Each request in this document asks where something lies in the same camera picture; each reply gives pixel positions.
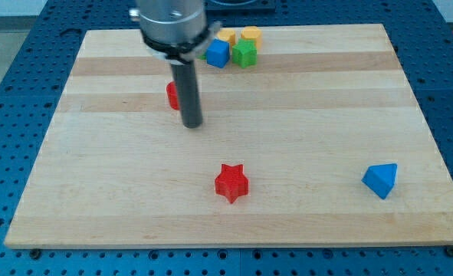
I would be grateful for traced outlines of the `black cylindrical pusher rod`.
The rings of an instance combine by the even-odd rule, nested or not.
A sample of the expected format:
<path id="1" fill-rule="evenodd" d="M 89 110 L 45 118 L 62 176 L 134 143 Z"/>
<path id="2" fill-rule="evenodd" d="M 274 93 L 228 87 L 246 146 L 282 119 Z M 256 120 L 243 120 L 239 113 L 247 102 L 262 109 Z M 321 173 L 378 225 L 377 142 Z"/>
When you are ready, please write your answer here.
<path id="1" fill-rule="evenodd" d="M 197 75 L 193 61 L 182 65 L 170 65 L 176 86 L 179 111 L 184 127 L 194 129 L 203 122 Z"/>

